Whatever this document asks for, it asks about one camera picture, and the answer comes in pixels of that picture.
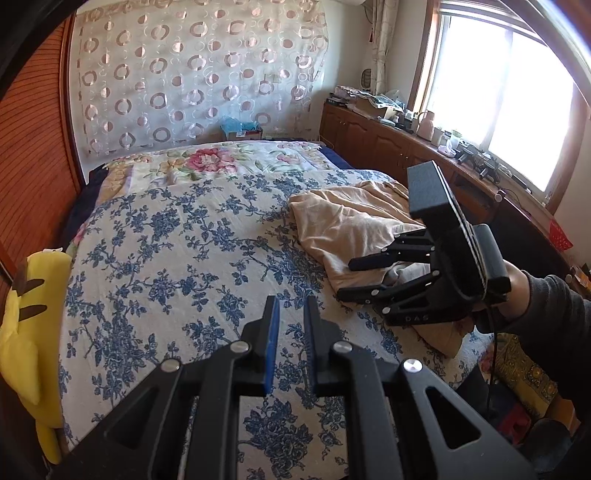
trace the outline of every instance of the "window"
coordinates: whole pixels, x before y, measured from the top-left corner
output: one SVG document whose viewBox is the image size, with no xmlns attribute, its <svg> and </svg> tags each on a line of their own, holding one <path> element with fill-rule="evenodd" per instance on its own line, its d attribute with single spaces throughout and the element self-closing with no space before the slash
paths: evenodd
<svg viewBox="0 0 591 480">
<path fill-rule="evenodd" d="M 525 176 L 540 192 L 569 129 L 573 80 L 535 34 L 443 15 L 427 109 Z"/>
</svg>

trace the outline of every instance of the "screw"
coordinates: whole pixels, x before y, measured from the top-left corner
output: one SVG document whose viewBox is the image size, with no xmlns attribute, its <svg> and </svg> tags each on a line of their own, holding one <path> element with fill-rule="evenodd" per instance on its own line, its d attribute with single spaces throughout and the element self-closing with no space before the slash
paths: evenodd
<svg viewBox="0 0 591 480">
<path fill-rule="evenodd" d="M 338 342 L 333 343 L 333 350 L 336 353 L 349 353 L 353 350 L 353 345 L 344 340 L 339 340 Z"/>
<path fill-rule="evenodd" d="M 230 344 L 230 350 L 234 353 L 245 353 L 248 352 L 250 345 L 246 343 L 244 340 L 237 340 L 236 342 L 232 342 Z"/>
<path fill-rule="evenodd" d="M 406 359 L 403 363 L 403 366 L 404 369 L 411 374 L 420 372 L 423 369 L 423 364 L 414 358 Z"/>
<path fill-rule="evenodd" d="M 168 374 L 176 372 L 179 368 L 181 368 L 181 362 L 175 358 L 169 358 L 160 364 L 160 369 Z"/>
</svg>

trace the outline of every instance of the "pink vase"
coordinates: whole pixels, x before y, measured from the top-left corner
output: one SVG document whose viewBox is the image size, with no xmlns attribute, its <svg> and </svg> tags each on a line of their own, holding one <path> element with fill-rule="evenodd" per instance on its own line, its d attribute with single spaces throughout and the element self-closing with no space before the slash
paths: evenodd
<svg viewBox="0 0 591 480">
<path fill-rule="evenodd" d="M 423 121 L 421 121 L 421 124 L 418 126 L 417 135 L 430 142 L 433 138 L 433 119 L 435 118 L 435 114 L 432 111 L 427 110 L 426 112 L 421 113 L 421 115 L 425 115 L 425 118 L 423 118 Z"/>
</svg>

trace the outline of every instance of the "red bag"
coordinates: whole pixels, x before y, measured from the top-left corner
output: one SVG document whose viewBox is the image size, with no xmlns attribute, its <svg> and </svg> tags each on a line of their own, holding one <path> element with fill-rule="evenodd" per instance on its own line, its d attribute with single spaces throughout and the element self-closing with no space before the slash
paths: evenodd
<svg viewBox="0 0 591 480">
<path fill-rule="evenodd" d="M 560 228 L 560 225 L 553 218 L 550 221 L 550 241 L 559 252 L 564 252 L 573 246 L 569 239 L 566 238 L 566 234 Z"/>
</svg>

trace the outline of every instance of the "wooden dresser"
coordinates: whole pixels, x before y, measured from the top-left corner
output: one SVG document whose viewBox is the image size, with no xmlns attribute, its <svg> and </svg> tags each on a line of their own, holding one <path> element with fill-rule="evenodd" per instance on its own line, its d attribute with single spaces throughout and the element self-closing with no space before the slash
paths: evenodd
<svg viewBox="0 0 591 480">
<path fill-rule="evenodd" d="M 548 240 L 552 215 L 525 192 L 521 200 L 506 197 L 496 202 L 499 187 L 441 155 L 429 142 L 328 103 L 324 104 L 320 140 L 352 167 L 382 171 L 405 186 L 407 168 L 434 160 L 468 221 L 491 226 L 506 260 L 537 277 L 556 274 L 564 278 L 568 273 L 565 257 Z"/>
</svg>

